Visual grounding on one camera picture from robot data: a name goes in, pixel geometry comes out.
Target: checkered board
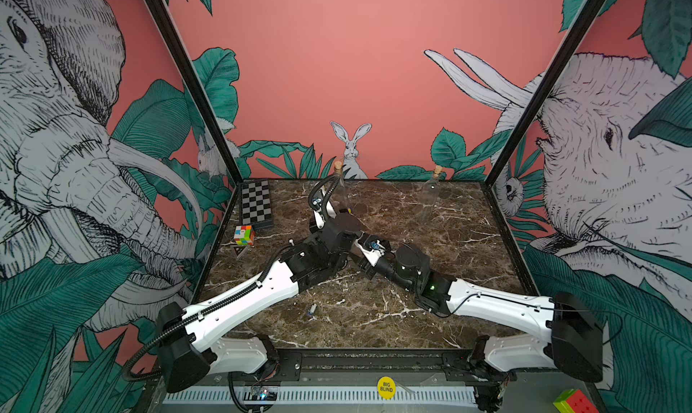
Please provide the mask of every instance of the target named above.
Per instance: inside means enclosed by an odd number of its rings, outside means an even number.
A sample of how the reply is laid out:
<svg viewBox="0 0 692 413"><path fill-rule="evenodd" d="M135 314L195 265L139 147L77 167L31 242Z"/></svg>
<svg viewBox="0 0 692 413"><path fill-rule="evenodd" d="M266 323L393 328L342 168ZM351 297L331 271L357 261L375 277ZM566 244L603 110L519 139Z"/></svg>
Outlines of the checkered board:
<svg viewBox="0 0 692 413"><path fill-rule="evenodd" d="M269 201L269 181L241 184L240 199L241 225L252 226L256 230L274 225Z"/></svg>

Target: rabbit illustration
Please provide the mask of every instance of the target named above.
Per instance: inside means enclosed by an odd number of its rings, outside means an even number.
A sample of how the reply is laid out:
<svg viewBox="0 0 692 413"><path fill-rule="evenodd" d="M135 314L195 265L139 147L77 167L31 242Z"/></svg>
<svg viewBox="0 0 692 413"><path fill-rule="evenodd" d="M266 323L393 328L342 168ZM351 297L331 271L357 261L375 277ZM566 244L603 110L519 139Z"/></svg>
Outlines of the rabbit illustration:
<svg viewBox="0 0 692 413"><path fill-rule="evenodd" d="M344 171L347 172L344 178L368 178L368 175L360 169L356 158L358 158L358 149L356 149L356 143L366 133L370 132L372 125L366 123L361 125L356 134L353 136L353 140L349 140L348 132L339 123L331 122L332 128L334 128L334 133L336 137L346 143L346 150L344 150Z"/></svg>

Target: clear plastic bottle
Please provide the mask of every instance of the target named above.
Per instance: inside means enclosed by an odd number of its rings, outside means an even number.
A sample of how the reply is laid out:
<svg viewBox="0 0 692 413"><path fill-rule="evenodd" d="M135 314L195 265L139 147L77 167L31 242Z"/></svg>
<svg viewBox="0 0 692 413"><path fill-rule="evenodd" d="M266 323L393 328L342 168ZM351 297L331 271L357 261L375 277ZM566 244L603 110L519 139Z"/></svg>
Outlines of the clear plastic bottle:
<svg viewBox="0 0 692 413"><path fill-rule="evenodd" d="M439 195L439 174L442 172L442 167L435 166L430 180L425 182L418 193L418 204L416 204L416 222L425 223L430 220L430 215L435 209L435 201Z"/></svg>
<svg viewBox="0 0 692 413"><path fill-rule="evenodd" d="M329 202L332 204L334 210L339 212L351 213L351 203L348 199L348 189L344 183L343 175L343 164L340 160L334 161L334 175L339 177L339 184L336 185L336 189L329 198Z"/></svg>

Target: black cable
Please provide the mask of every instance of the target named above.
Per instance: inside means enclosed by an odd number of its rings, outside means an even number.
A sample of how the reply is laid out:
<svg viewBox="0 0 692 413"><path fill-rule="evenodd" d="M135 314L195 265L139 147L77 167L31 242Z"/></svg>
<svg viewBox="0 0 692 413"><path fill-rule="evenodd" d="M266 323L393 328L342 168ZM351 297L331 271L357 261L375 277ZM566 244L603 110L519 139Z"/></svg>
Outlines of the black cable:
<svg viewBox="0 0 692 413"><path fill-rule="evenodd" d="M243 296L248 295L250 292L252 292L253 290L255 290L255 288L260 287L260 286L262 285L262 282L264 281L264 279L266 279L267 275L269 274L269 270L271 270L271 267L272 267L272 265L274 264L274 261L276 261L276 259L279 257L279 255L280 255L282 252L284 252L284 250L286 250L287 248L290 248L291 246L293 246L293 245L290 245L290 244L289 244L289 245L285 245L284 247L282 247L282 248L276 250L276 251L271 255L271 257L269 257L269 258L267 259L267 261L266 261L266 263L265 263L265 265L264 265L264 270L262 271L262 273L259 274L259 277L257 278L256 282L250 284L250 285L247 286L246 288L243 288L242 290L240 290L239 292L237 292L236 294L234 294L234 295L232 295L232 296L229 296L229 297L227 297L227 298L225 298L225 299L223 299L223 300L221 300L221 301L219 301L219 302L217 302L217 303L215 303L215 304L213 304L213 305L211 305L211 306L207 306L207 307L204 308L202 311L200 311L200 312L202 313L202 315L203 315L203 316L204 316L204 315L209 315L209 314L213 313L214 311L218 311L218 310L220 310L221 308L223 308L224 306L226 306L226 305L228 305L228 304L230 304L230 303L232 303L232 302L235 302L236 300L240 299L240 298L243 297ZM122 377L123 377L123 380L125 380L125 381L131 381L131 382L136 382L136 381L144 381L144 380L150 380L150 379L152 379L152 378L159 378L159 377L161 377L162 372L161 372L160 370L158 370L158 371L153 371L153 372L148 372L148 373L145 373L145 374L132 374L132 367L134 367L134 365L135 365L135 364L136 364L136 363L137 363L137 362L138 362L149 350L151 350L153 347L155 347L156 345L158 345L161 341L163 341L164 339L168 338L170 335L172 335L174 332L178 331L180 328L184 328L184 327L187 326L189 323L191 323L191 322L197 320L198 318L199 318L198 314L191 315L191 316L189 316L188 318L186 318L185 320L182 320L182 321L180 321L180 322L174 324L173 326L170 326L168 329L166 329L165 331L163 331L159 336L155 337L154 339L152 339L151 341L149 341L147 344L143 345L143 347L140 348L139 351L137 351L137 353L135 353L135 354L133 355L133 357L131 357L131 358L124 364L123 370L122 370L122 372L121 372L121 375L122 375Z"/></svg>
<svg viewBox="0 0 692 413"><path fill-rule="evenodd" d="M319 182L317 182L315 184L315 186L312 187L310 192L307 194L307 205L310 206L310 209L314 210L315 212L320 211L320 205L313 204L313 200L315 199L315 195L316 195L317 191L319 191L322 186L324 186L325 184L327 184L330 181L333 181L335 178L337 178L336 175L330 174L327 177L325 177L324 179L321 179Z"/></svg>
<svg viewBox="0 0 692 413"><path fill-rule="evenodd" d="M233 373L232 372L229 372L228 379L229 379L230 399L233 400L233 404L235 405L235 407L243 413L251 413L253 411L253 409L248 409L245 406L245 404L243 404L243 402L238 399L238 395L235 394L235 388L233 387ZM273 404L261 405L258 410L260 412L265 412L265 411L271 409L273 406L274 406Z"/></svg>
<svg viewBox="0 0 692 413"><path fill-rule="evenodd" d="M329 189L324 193L324 198L322 198L322 203L320 204L320 213L324 217L325 222L327 219L329 219L329 214L327 213L327 203L329 202L329 198L332 196L336 187L339 186L338 177L334 176L334 178L337 180L332 181L332 186L329 187Z"/></svg>

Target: yellow sticker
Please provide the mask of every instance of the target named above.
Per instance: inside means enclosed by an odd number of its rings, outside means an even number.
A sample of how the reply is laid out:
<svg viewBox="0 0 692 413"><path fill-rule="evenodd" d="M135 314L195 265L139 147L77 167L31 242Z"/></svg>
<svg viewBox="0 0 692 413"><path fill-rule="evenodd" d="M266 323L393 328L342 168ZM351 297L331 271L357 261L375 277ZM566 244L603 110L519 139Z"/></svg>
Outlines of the yellow sticker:
<svg viewBox="0 0 692 413"><path fill-rule="evenodd" d="M390 377L380 378L377 382L377 392L384 399L392 399L396 393L396 383Z"/></svg>

